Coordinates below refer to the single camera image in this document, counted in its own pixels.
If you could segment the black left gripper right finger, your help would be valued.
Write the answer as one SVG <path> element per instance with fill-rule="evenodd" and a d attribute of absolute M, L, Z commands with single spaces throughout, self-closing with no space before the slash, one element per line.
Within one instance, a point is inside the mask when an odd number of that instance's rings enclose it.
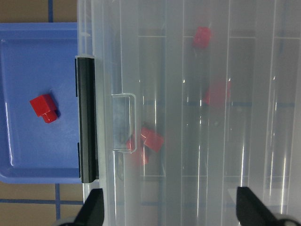
<path fill-rule="evenodd" d="M 242 226 L 278 226 L 278 219 L 251 191 L 249 187 L 238 187 L 236 216 Z"/>

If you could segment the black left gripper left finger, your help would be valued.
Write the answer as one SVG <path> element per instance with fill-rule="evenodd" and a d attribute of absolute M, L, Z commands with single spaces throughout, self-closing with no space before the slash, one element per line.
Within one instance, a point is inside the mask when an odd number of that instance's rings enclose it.
<path fill-rule="evenodd" d="M 76 216 L 74 226 L 102 226 L 104 223 L 104 199 L 101 188 L 91 190 Z"/>

